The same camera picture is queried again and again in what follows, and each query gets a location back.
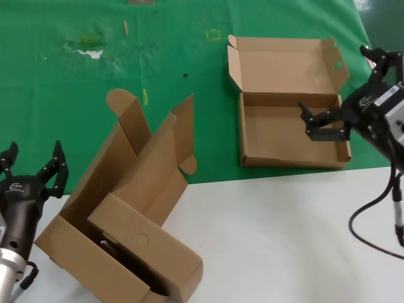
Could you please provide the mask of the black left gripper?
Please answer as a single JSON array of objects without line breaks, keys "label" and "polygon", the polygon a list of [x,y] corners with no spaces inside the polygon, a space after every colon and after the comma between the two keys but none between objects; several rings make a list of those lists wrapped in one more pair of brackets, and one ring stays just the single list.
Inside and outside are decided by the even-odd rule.
[{"label": "black left gripper", "polygon": [[[61,198],[69,177],[66,157],[59,140],[55,142],[52,158],[37,175],[13,176],[11,168],[18,155],[18,145],[12,141],[1,152],[1,215],[6,222],[6,231],[1,247],[23,258],[30,256],[37,225],[42,217],[47,198]],[[46,184],[56,177],[54,185]]]}]

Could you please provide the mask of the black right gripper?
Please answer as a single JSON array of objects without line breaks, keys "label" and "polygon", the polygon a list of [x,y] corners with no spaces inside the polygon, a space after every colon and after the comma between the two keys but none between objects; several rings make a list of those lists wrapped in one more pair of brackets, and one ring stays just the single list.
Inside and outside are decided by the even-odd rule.
[{"label": "black right gripper", "polygon": [[[396,168],[403,172],[403,53],[364,45],[360,46],[360,53],[375,66],[368,83],[349,95],[341,109],[313,114],[298,103],[306,135],[312,141],[349,141],[352,128],[387,160],[394,158]],[[382,83],[389,68],[396,72],[397,84],[393,86]],[[342,122],[342,127],[326,128],[334,122]]]}]

